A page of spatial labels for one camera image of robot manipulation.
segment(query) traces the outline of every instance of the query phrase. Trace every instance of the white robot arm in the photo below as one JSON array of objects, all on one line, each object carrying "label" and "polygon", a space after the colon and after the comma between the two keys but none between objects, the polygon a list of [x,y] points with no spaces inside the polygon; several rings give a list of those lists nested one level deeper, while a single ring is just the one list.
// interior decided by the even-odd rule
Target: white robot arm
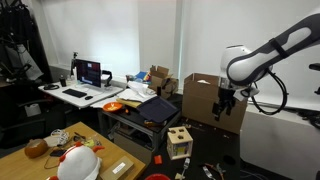
[{"label": "white robot arm", "polygon": [[268,73],[273,76],[273,64],[318,44],[319,40],[320,8],[255,51],[241,45],[228,47],[221,60],[219,102],[212,110],[216,120],[225,109],[227,114],[231,113],[235,98],[242,101],[257,94],[259,91],[251,84]]}]

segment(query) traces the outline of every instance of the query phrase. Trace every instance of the office chair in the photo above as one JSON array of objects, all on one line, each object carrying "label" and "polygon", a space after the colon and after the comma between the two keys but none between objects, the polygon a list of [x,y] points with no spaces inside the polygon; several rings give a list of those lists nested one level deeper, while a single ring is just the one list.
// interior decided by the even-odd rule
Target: office chair
[{"label": "office chair", "polygon": [[25,105],[46,102],[32,101],[17,105],[11,97],[0,89],[0,147],[10,148],[27,143],[33,138],[44,138],[55,129],[66,127],[65,114],[49,111],[26,117]]}]

